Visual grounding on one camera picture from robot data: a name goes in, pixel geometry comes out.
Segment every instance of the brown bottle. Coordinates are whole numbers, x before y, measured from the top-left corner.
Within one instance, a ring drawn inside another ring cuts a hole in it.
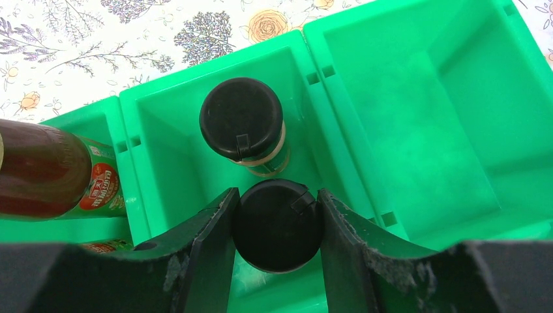
[[[92,168],[91,154],[77,136],[0,119],[0,215],[67,213],[88,195]]]

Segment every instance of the tablecloth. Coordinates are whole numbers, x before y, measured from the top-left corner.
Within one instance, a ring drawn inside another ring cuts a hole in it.
[[[553,0],[513,1],[553,67]],[[367,2],[1,0],[0,118],[39,123]]]

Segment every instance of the white tablecloth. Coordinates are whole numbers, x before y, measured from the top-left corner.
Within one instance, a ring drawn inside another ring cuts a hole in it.
[[[553,65],[552,0],[513,1]],[[38,123],[367,2],[0,0],[0,118]]]

